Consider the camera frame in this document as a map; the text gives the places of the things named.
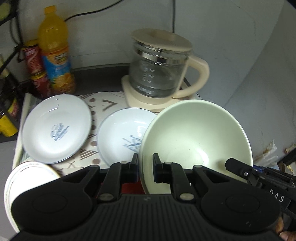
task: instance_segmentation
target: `orange bottle cap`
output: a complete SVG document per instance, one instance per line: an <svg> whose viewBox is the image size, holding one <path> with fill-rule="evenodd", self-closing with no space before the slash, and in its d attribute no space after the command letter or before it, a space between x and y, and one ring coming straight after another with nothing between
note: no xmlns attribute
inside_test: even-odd
<svg viewBox="0 0 296 241"><path fill-rule="evenodd" d="M44 14L55 12L56 10L57 9L56 9L55 5L52 5L52 6L49 6L49 7L44 8Z"/></svg>

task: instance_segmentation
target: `beige handle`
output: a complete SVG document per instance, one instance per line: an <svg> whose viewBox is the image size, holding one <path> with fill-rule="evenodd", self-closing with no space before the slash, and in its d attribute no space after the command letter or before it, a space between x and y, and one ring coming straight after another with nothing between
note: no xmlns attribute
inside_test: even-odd
<svg viewBox="0 0 296 241"><path fill-rule="evenodd" d="M192 68L197 69L200 73L200 77L190 87L185 88L183 90L179 90L179 88L183 82L183 79L185 77L185 74L187 72L188 66L191 66ZM188 60L186 61L185 66L184 66L184 69L183 69L183 72L181 75L181 79L179 82L178 90L172 95L172 97L173 98L183 98L183 97L187 97L187 96L192 95L193 93L200 90L205 85L209 76L210 76L210 68L209 68L208 63L199 57L190 55Z"/></svg>

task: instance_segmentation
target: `orange juice bottle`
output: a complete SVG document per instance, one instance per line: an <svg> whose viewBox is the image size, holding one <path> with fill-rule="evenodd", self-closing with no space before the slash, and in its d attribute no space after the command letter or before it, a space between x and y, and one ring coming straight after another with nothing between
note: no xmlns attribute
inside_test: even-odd
<svg viewBox="0 0 296 241"><path fill-rule="evenodd" d="M66 23L55 14L56 7L44 9L45 19L38 30L42 60L55 94L73 93L75 79L71 74Z"/></svg>

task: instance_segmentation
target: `beige lid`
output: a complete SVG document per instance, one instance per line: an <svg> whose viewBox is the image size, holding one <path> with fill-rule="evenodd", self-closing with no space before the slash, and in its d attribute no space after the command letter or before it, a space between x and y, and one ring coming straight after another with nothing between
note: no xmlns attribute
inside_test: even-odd
<svg viewBox="0 0 296 241"><path fill-rule="evenodd" d="M145 45L175 52L188 52L192 49L189 40L180 35L153 28L141 28L132 32L132 38Z"/></svg>

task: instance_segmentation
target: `red object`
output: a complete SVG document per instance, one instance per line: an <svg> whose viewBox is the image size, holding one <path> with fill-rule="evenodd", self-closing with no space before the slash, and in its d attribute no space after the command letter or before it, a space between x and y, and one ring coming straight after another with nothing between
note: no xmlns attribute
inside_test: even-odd
<svg viewBox="0 0 296 241"><path fill-rule="evenodd" d="M145 194L140 181L137 183L122 184L121 193L124 194Z"/></svg>
<svg viewBox="0 0 296 241"><path fill-rule="evenodd" d="M26 63L30 75L40 74L44 71L41 52L38 45L26 47L22 49L25 54Z"/></svg>
<svg viewBox="0 0 296 241"><path fill-rule="evenodd" d="M51 85L45 72L31 76L31 80L43 98L52 96Z"/></svg>

